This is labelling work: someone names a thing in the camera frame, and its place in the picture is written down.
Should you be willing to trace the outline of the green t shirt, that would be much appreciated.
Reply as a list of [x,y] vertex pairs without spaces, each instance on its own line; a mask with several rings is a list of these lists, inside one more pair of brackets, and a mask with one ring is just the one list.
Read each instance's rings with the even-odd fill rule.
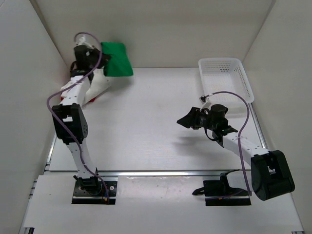
[[134,74],[123,43],[102,42],[101,45],[103,53],[111,56],[104,68],[105,76],[130,77]]

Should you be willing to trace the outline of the white t shirt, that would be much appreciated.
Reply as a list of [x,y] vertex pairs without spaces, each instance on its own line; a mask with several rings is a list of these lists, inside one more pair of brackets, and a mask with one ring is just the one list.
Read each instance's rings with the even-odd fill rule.
[[[67,87],[73,85],[75,82],[77,82],[79,79],[81,79],[83,75],[81,76],[74,76],[70,78],[70,81],[65,84],[63,87],[61,87],[61,91],[66,89]],[[83,96],[82,102],[79,102],[81,106],[83,106],[83,103],[85,101],[89,101],[92,98],[95,98],[99,95],[101,95],[105,90],[107,90],[111,86],[112,77],[106,77],[104,75],[104,69],[95,69],[93,71],[93,79],[90,82],[89,89],[86,90],[85,95]],[[76,85],[74,88],[77,88],[81,86],[81,83]],[[67,96],[70,91],[72,91],[74,88],[64,91],[61,93],[60,97],[64,97],[67,99]]]

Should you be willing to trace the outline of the red t shirt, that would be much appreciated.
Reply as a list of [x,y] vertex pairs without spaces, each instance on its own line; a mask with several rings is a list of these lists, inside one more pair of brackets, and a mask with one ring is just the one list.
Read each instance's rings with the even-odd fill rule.
[[90,99],[89,101],[85,101],[85,102],[83,103],[83,105],[85,105],[85,104],[87,104],[87,103],[92,103],[92,102],[94,102],[95,100],[96,100],[96,97]]

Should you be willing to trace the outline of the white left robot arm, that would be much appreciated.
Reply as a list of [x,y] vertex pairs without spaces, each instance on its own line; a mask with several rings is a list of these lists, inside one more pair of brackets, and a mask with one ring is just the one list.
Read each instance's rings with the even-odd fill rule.
[[60,104],[52,107],[53,122],[57,137],[67,146],[74,159],[77,168],[74,179],[82,190],[97,195],[103,183],[90,159],[86,144],[88,124],[81,107],[96,77],[92,69],[102,68],[111,57],[85,42],[74,47],[74,54],[76,61],[71,65],[69,89],[62,91]]

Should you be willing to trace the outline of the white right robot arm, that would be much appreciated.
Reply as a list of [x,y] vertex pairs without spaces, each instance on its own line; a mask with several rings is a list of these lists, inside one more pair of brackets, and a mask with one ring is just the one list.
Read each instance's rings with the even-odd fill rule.
[[177,124],[187,128],[212,131],[211,141],[239,156],[242,163],[251,167],[253,192],[262,200],[268,200],[295,190],[295,184],[287,160],[280,150],[270,151],[241,136],[241,132],[229,125],[228,108],[214,104],[210,109],[192,107]]

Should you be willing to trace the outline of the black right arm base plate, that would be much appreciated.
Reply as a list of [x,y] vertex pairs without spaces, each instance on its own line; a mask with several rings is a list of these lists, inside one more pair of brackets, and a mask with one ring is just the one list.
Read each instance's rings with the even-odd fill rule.
[[248,192],[241,188],[232,188],[221,180],[203,181],[205,206],[250,206]]

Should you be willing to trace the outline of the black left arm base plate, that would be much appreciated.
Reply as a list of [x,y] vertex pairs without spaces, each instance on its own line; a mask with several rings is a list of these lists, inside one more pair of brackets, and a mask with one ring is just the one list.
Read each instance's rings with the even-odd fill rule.
[[106,190],[102,185],[97,192],[87,192],[83,190],[78,182],[75,182],[73,190],[72,204],[92,204],[92,205],[115,205],[117,196],[117,181],[107,180],[105,184],[108,188],[108,198]]

